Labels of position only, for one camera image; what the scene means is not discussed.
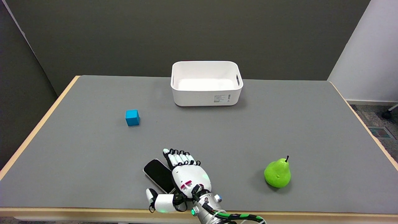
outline white storage box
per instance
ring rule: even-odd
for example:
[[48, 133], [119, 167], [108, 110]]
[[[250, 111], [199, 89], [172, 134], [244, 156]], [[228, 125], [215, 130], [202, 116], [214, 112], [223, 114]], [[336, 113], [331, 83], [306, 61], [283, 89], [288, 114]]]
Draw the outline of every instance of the white storage box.
[[231, 61], [180, 61], [173, 65], [171, 86], [179, 106], [227, 106], [238, 102], [243, 81]]

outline blue block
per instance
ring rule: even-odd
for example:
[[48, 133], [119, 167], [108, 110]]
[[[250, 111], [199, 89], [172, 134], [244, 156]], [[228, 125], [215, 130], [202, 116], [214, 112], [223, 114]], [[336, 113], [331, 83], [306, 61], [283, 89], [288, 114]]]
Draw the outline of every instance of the blue block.
[[139, 125], [140, 116], [138, 115], [138, 110], [126, 111], [126, 122], [128, 126]]

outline green pear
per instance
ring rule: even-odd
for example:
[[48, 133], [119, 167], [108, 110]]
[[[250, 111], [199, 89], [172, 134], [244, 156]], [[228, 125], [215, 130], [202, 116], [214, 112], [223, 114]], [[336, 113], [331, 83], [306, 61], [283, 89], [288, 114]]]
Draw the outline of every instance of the green pear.
[[271, 162], [268, 164], [266, 169], [264, 170], [265, 181], [269, 183], [269, 185], [277, 188], [285, 187], [291, 178], [289, 162], [287, 158], [282, 158], [277, 161]]

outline smartphone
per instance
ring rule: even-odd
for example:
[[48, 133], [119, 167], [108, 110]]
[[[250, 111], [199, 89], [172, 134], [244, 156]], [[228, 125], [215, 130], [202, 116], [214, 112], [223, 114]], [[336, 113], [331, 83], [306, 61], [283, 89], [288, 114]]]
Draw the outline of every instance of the smartphone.
[[149, 162], [142, 171], [144, 171], [145, 175], [166, 194], [174, 192], [175, 188], [172, 181], [172, 172], [158, 159]]

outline robotic hand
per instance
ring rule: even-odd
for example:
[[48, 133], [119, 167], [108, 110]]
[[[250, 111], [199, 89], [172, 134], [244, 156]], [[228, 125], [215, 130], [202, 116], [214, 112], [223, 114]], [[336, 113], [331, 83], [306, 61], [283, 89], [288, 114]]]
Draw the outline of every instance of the robotic hand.
[[221, 197], [211, 192], [211, 182], [207, 173], [200, 167], [201, 162], [195, 161], [189, 152], [183, 150], [164, 149], [163, 156], [172, 170], [174, 194], [158, 194], [154, 189], [146, 190], [150, 204], [149, 211], [184, 212], [187, 202], [193, 203], [191, 214], [197, 216], [201, 224], [236, 224], [234, 220], [252, 220], [260, 224], [266, 221], [250, 214], [227, 214], [222, 209]]

